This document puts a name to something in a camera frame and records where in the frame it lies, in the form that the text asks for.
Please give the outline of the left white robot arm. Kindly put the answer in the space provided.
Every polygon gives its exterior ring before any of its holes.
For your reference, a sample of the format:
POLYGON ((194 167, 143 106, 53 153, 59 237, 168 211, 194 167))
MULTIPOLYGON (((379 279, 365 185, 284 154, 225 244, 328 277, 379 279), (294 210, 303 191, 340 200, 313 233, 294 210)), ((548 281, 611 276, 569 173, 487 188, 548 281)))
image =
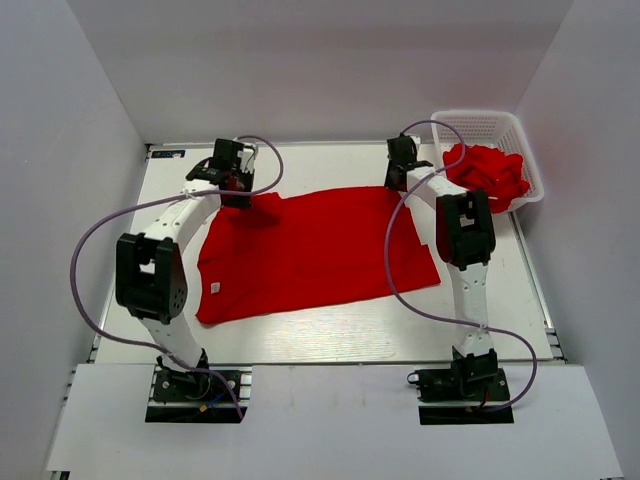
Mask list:
POLYGON ((191 399, 209 392, 212 377, 201 368, 203 349, 183 314, 188 285, 182 252, 224 203, 250 205, 256 155, 251 143, 218 139, 213 154, 186 175, 181 197, 147 228, 117 241, 116 301, 162 349, 160 365, 180 371, 177 387, 191 399))

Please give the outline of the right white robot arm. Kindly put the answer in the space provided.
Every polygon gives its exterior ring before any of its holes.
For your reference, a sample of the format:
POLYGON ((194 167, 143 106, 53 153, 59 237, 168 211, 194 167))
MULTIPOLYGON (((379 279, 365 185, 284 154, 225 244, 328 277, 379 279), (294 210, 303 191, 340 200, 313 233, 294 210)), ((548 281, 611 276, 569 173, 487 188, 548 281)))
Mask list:
POLYGON ((421 382, 450 398, 485 399, 498 374, 488 331, 486 279, 496 246, 488 196, 456 185, 420 161, 416 142, 406 134, 389 139, 387 152, 384 186, 410 191, 434 210, 436 248, 450 275, 459 332, 449 373, 426 374, 421 382))

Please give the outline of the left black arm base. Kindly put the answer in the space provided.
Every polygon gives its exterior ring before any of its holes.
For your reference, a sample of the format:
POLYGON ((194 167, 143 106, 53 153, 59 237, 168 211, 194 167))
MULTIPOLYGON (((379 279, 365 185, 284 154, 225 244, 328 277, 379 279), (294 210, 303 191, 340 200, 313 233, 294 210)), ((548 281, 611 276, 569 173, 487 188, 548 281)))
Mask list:
POLYGON ((148 424, 240 424, 232 390, 245 414, 250 400, 252 370, 249 367, 222 368, 224 381, 210 375, 198 384, 156 367, 145 414, 148 424))

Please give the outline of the red t shirt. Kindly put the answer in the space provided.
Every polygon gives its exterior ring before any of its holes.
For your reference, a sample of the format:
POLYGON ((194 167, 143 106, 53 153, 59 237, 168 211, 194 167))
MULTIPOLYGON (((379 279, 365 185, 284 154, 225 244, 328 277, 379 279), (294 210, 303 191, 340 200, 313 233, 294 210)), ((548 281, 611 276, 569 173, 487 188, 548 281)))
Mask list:
POLYGON ((197 267, 196 313, 206 326, 345 304, 437 286, 441 279, 408 207, 382 186, 282 198, 257 195, 248 209, 221 208, 197 267))

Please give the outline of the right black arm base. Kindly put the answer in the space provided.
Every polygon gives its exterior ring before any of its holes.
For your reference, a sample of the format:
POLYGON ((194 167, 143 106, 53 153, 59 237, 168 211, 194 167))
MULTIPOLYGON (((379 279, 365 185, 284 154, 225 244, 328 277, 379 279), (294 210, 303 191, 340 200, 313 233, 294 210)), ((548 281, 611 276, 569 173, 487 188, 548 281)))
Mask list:
POLYGON ((452 368, 418 369, 407 383, 416 388, 421 426, 479 426, 514 423, 513 409, 494 408, 511 400, 502 368, 491 378, 464 385, 452 368))

